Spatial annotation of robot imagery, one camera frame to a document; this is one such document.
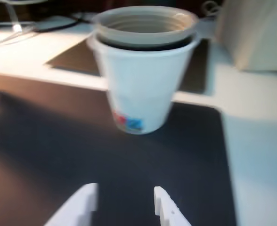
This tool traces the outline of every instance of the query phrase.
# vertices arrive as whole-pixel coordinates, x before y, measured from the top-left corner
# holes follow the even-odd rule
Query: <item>white plastic cup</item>
[[[107,96],[118,128],[146,134],[165,123],[173,94],[199,42],[196,33],[181,48],[132,51],[105,45],[95,35],[87,39],[100,73],[108,81]]]

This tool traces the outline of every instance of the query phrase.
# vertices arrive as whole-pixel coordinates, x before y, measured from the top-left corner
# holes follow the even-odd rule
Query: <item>desk surface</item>
[[[54,18],[44,24],[66,22]],[[204,36],[212,35],[211,24],[200,24],[199,29]],[[103,78],[44,65],[90,31],[91,27],[81,24],[0,46],[0,74],[106,90]],[[204,95],[177,92],[174,101],[222,111],[238,225],[277,225],[277,73],[239,72],[213,40],[208,76]]]

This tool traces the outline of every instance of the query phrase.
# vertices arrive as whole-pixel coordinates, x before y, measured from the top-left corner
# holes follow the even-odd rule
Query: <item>dark mat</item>
[[[209,40],[204,39],[194,50],[180,85],[180,91],[194,93],[203,93],[205,91],[208,52]],[[63,70],[99,76],[97,63],[92,51],[87,48],[86,41],[71,47],[48,61],[47,64]]]
[[[193,226],[236,225],[217,110],[175,103],[162,128],[138,136],[115,127],[105,92],[4,76],[0,89],[0,166],[12,168],[0,173],[0,202],[14,210],[0,208],[1,226],[41,226],[93,182],[95,226],[159,226],[154,186]]]

